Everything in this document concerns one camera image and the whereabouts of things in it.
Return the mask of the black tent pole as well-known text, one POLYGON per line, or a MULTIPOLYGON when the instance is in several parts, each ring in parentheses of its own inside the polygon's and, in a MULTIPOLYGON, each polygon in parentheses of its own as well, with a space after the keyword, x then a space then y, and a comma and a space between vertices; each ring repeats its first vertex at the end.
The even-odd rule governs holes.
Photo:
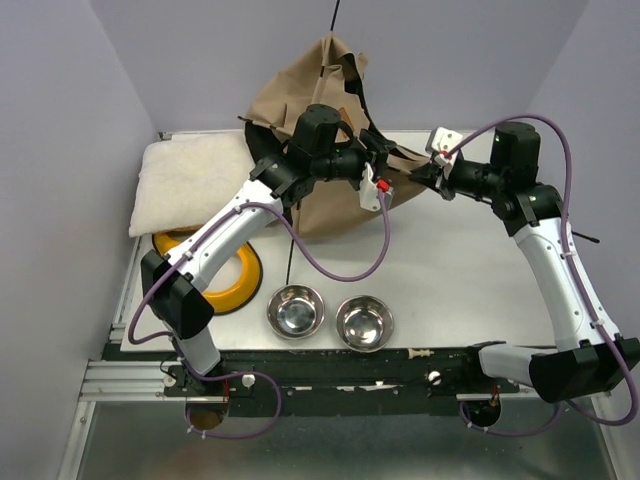
POLYGON ((576 230, 572 230, 572 235, 574 237, 586 240, 586 241, 594 243, 594 244, 600 244, 601 243, 601 240, 599 238, 580 233, 580 232, 578 232, 576 230))
MULTIPOLYGON (((331 19, 331 23, 330 23, 330 27, 329 27, 329 33, 333 33, 333 31, 334 31, 336 19, 337 19, 339 8, 340 8, 340 3, 341 3, 340 0, 336 0, 335 1, 334 11, 333 11, 333 14, 332 14, 332 19, 331 19)), ((287 261, 287 270, 286 270, 286 276, 285 276, 285 285, 289 285, 290 284, 290 275, 291 275, 291 267, 292 267, 294 249, 295 249, 295 241, 294 241, 294 239, 291 239, 290 247, 289 247, 289 254, 288 254, 288 261, 287 261)))

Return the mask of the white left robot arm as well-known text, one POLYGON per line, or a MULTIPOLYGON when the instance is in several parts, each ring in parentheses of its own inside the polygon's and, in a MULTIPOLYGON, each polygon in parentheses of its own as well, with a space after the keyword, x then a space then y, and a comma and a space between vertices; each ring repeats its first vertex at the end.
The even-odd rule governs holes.
POLYGON ((286 211, 318 182, 345 181, 362 209, 386 215, 394 189, 383 175, 395 146, 375 129, 354 132, 338 110, 312 104, 219 213, 166 254, 151 250, 142 258, 140 305, 164 323, 197 393, 214 393, 222 380, 221 353, 208 330, 216 310, 204 297, 220 268, 269 223, 287 225, 286 211))

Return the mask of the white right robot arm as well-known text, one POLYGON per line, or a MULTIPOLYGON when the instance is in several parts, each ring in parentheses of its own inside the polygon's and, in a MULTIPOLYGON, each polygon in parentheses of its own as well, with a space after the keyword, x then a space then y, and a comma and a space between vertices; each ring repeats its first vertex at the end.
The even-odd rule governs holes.
POLYGON ((496 378, 533 388, 548 403, 614 389, 639 361, 639 341, 624 338, 589 281, 555 187, 538 181, 541 139, 527 123, 493 127, 486 163, 466 160, 462 134, 439 127, 425 150, 431 160, 413 170, 412 181, 438 192, 490 204, 525 256, 552 322, 552 349, 489 342, 460 367, 460 379, 480 392, 496 378))

